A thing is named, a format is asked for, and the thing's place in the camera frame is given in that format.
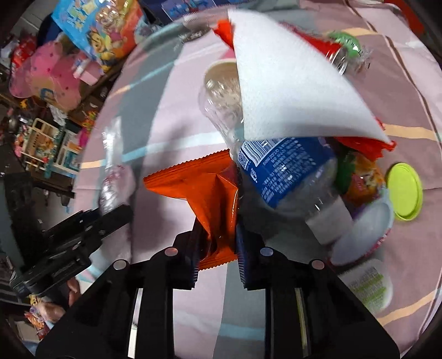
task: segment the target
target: brown stripe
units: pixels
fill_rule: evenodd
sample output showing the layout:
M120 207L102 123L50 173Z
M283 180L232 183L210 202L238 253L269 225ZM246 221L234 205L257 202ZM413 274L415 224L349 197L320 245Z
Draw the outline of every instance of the brown stripe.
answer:
M372 31L377 32L376 29L375 29L375 27L374 27L374 26L373 26L373 25L372 25L367 19L363 18L363 17L361 16L361 14L359 14L359 13L356 11L356 9L350 5L349 0L344 0L344 2L345 2L345 4L346 4L346 5L347 5L347 6L348 6L348 7L349 7L349 8L350 8L350 9L351 9L351 10L352 10L357 16L359 16L360 18L364 19L364 21L367 23L367 25L371 28ZM416 84L414 83L414 81L413 81L413 79L412 79L410 73L408 72L407 68L405 67L404 61L402 60L402 57L400 56L399 51L398 51L397 48L394 46L393 41L392 41L388 36L385 36L385 35L382 35L382 36L386 39L387 44L389 45L389 47L391 48L391 50L394 52L394 54L395 54L395 56L396 56L396 59L397 59L397 61L399 62L399 65L401 66L401 68L403 69L405 75L406 75L407 78L408 78L408 81L410 81L410 83L413 85L413 87L414 87L414 88L416 89L416 91L418 92L418 94L419 94L419 96L420 96L420 98L421 98L421 100L422 100L422 103L423 103L423 106L424 106L424 110L425 110L425 112L426 112L426 114L427 114L428 119L430 120L431 127L433 128L434 134L436 135L437 143L438 143L439 149L440 149L441 152L442 152L442 141L441 141L440 135L439 135L439 133L438 133L438 130L437 130L436 124L434 123L434 119L433 119L433 117L431 116L430 108L428 107L428 102L427 102L427 100L426 100L425 97L423 96L422 92L417 88ZM436 293L439 293L439 291L440 291L440 289L441 289L441 286L442 286L442 276L439 277L439 281L438 281L438 286L437 286L437 289L436 289ZM422 333L423 333L423 327L424 327L426 321L428 320L428 318L429 318L431 312L433 311L435 304L436 304L436 300L434 299L434 300L432 301L432 303L431 303L430 310L427 312L427 314L426 314L426 316L425 316L425 319L424 319L424 321L423 321L423 323L422 323L421 329L419 330L419 336L422 335Z

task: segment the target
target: bed sheet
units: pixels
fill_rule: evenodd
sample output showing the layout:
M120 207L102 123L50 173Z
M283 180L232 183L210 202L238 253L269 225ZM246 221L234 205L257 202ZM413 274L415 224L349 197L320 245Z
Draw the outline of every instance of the bed sheet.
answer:
M439 65L397 9L385 4L263 0L247 6L316 33L349 32L373 50L366 76L355 76L351 81L397 142L396 150L379 163L384 170L396 162L411 164L424 187L419 217L395 222L380 253L394 293L391 304L377 318L405 352L426 328L442 299ZM197 98L205 69L228 49L212 33L183 44L179 36L187 32L183 23L170 24L134 50L99 114L76 180L74 209L95 208L105 165L101 133L112 118L121 116L123 159L137 178L131 199L135 215L131 238L112 237L104 248L115 253L109 249L119 246L117 252L125 252L131 246L133 262L147 260L171 245L176 234L190 230L194 221L185 201L148 192L143 177L225 148L221 136L198 109ZM298 260L324 255L305 227L281 231L293 230L300 248ZM83 278L92 280L99 275L102 269L94 264ZM179 357L262 356L264 294L247 292L240 299L240 290L237 263L231 262L200 272L191 292L175 292L175 351Z

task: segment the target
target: metal screw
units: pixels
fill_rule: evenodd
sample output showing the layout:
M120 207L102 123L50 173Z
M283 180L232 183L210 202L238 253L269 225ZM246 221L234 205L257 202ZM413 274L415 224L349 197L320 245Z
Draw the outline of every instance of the metal screw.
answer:
M166 250L164 251L164 254L167 255L168 257L176 256L178 254L178 249L176 249L174 247L166 248Z
M271 257L273 255L273 249L269 247L262 247L259 252L264 257Z
M313 267L314 269L317 269L317 270L321 271L321 270L323 270L323 269L325 268L325 264L324 264L323 261L321 261L321 260L319 260L319 259L316 259L316 260L314 260L314 261L312 262L312 267Z
M122 259L118 259L114 262L114 269L119 271L120 269L126 268L126 261Z

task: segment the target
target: white napkin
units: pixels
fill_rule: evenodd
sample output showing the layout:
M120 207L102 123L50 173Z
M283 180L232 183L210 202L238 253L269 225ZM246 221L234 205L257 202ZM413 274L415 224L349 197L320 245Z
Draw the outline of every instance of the white napkin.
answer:
M390 142L347 79L264 14L229 10L247 141L357 136Z

